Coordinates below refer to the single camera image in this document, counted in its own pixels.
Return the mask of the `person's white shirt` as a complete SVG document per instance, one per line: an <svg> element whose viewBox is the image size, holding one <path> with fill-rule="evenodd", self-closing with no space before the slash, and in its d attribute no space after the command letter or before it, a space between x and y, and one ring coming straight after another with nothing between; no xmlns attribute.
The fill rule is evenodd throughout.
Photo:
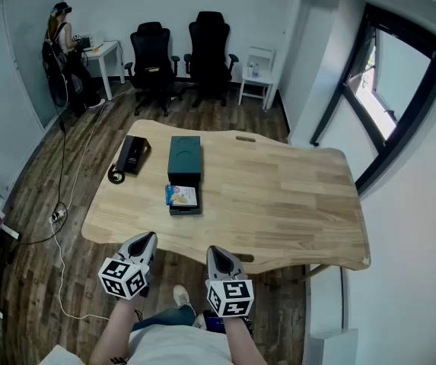
<svg viewBox="0 0 436 365"><path fill-rule="evenodd" d="M222 334L185 325L151 325L129 338L127 365L233 365Z"/></svg>

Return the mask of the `person's right forearm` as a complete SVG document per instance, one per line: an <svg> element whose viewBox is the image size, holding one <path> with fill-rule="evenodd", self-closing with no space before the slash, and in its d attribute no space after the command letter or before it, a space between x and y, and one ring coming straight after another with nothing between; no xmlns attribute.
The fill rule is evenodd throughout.
<svg viewBox="0 0 436 365"><path fill-rule="evenodd" d="M224 318L223 322L234 365L267 365L241 318Z"/></svg>

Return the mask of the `white side table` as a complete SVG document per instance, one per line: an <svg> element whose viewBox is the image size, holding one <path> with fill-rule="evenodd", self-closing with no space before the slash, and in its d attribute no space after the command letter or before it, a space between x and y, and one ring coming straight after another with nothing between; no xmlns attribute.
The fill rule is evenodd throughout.
<svg viewBox="0 0 436 365"><path fill-rule="evenodd" d="M247 59L242 70L242 80L238 97L238 105L242 104L244 97L259 99L263 102L263 110L266 110L266 104L270 97L273 78L272 63L275 57L275 50L264 46L250 46L248 49ZM259 63L260 74L258 78L247 75L248 67L251 63ZM252 85L262 88L262 94L247 93L244 89L246 85Z"/></svg>

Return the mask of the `white desk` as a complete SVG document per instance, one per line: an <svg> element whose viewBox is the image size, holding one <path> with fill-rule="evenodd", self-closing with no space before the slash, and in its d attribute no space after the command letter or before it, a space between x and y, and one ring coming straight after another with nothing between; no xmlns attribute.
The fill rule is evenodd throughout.
<svg viewBox="0 0 436 365"><path fill-rule="evenodd" d="M110 89L110 76L107 74L107 66L105 58L112 52L116 53L116 70L119 73L120 84L125 84L125 68L123 64L123 48L118 40L104 41L97 51L90 50L86 52L88 61L97 61L100 68L101 77L107 100L113 99L113 94Z"/></svg>

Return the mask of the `black window frame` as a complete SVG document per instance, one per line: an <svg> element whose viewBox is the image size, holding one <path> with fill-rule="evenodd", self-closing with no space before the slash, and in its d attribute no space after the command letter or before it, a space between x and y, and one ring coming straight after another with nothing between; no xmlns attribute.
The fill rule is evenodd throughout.
<svg viewBox="0 0 436 365"><path fill-rule="evenodd" d="M339 83L313 133L341 150L358 193L407 148L436 100L436 35L367 5Z"/></svg>

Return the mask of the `wooden table leg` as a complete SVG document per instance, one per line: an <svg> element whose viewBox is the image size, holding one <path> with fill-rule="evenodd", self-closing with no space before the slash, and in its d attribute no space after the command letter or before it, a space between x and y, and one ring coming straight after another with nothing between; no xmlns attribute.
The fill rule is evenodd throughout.
<svg viewBox="0 0 436 365"><path fill-rule="evenodd" d="M305 282L305 281L311 279L313 276L318 275L319 273L327 270L328 268L330 268L330 265L319 264L313 268L311 268L309 265L305 265L304 266L304 274L298 280L298 283Z"/></svg>

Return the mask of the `colourful card packet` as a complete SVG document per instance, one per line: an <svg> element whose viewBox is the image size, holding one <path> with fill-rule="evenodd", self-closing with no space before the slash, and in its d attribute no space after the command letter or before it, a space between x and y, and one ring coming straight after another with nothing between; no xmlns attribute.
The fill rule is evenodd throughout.
<svg viewBox="0 0 436 365"><path fill-rule="evenodd" d="M192 186L165 186L166 205L195 207L198 205L196 189Z"/></svg>

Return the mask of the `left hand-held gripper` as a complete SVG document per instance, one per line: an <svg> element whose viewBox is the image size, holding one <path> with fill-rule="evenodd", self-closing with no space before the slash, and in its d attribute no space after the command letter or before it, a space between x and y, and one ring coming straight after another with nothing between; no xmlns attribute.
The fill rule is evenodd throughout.
<svg viewBox="0 0 436 365"><path fill-rule="evenodd" d="M155 232L141 233L125 241L117 257L106 257L98 272L106 293L125 300L137 295L147 297L150 264L154 260L157 244Z"/></svg>

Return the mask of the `black desk phone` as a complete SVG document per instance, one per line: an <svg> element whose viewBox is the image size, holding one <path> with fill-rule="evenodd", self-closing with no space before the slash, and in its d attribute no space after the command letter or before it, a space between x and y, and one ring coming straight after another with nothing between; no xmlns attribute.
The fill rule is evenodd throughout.
<svg viewBox="0 0 436 365"><path fill-rule="evenodd" d="M136 175L150 150L151 145L146 138L127 135L123 141L115 170Z"/></svg>

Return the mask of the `person's blue jeans leg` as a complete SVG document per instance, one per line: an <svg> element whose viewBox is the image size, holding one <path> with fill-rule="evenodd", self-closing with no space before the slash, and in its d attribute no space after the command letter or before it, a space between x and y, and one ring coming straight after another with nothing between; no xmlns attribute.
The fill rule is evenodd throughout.
<svg viewBox="0 0 436 365"><path fill-rule="evenodd" d="M137 322L132 327L132 332L149 327L150 325L187 325L192 326L196 314L190 305L183 305L179 308L166 309L150 318Z"/></svg>

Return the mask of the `person's left forearm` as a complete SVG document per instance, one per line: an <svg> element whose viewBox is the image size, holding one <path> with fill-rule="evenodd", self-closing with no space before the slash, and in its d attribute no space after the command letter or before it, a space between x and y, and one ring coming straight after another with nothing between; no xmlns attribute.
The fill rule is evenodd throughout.
<svg viewBox="0 0 436 365"><path fill-rule="evenodd" d="M129 358L129 337L138 321L137 302L119 299L88 361L89 365L115 365Z"/></svg>

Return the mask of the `person's white shoe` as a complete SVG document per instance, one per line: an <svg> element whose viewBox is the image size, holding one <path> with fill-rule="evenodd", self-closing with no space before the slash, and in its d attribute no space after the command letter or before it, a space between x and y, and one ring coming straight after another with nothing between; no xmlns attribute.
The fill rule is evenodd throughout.
<svg viewBox="0 0 436 365"><path fill-rule="evenodd" d="M191 306L189 293L182 284L176 284L173 287L173 299L179 308L182 306Z"/></svg>

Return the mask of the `black office chair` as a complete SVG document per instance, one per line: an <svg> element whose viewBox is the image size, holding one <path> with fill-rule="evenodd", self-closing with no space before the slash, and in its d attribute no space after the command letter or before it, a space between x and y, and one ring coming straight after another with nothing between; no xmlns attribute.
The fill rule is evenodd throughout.
<svg viewBox="0 0 436 365"><path fill-rule="evenodd" d="M130 35L135 61L125 64L132 86L136 89L135 114L140 109L156 102L168 116L168 104L174 98L183 99L174 90L179 56L169 54L170 30L157 21L139 24L136 32Z"/></svg>
<svg viewBox="0 0 436 365"><path fill-rule="evenodd" d="M232 69L239 58L230 54L230 62L225 56L226 42L230 26L225 23L222 13L200 11L195 21L189 24L192 52L184 56L186 73L192 79L191 87L197 92L192 107L198 107L206 98L227 104L225 91L232 79Z"/></svg>

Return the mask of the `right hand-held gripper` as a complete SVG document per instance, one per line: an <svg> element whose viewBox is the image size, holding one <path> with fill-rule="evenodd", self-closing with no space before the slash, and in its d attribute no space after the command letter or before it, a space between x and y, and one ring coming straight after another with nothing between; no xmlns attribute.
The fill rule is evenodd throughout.
<svg viewBox="0 0 436 365"><path fill-rule="evenodd" d="M210 246L206 263L206 299L212 311L218 317L248 316L254 302L254 290L241 260L219 246Z"/></svg>

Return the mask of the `dark green drawer box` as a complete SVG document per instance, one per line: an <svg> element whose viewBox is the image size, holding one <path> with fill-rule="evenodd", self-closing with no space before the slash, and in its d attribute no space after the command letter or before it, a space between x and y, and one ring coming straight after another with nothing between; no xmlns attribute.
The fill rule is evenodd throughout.
<svg viewBox="0 0 436 365"><path fill-rule="evenodd" d="M196 189L195 207L168 206L170 215L200 215L202 213L202 148L199 136L173 136L167 167L168 185L192 186Z"/></svg>

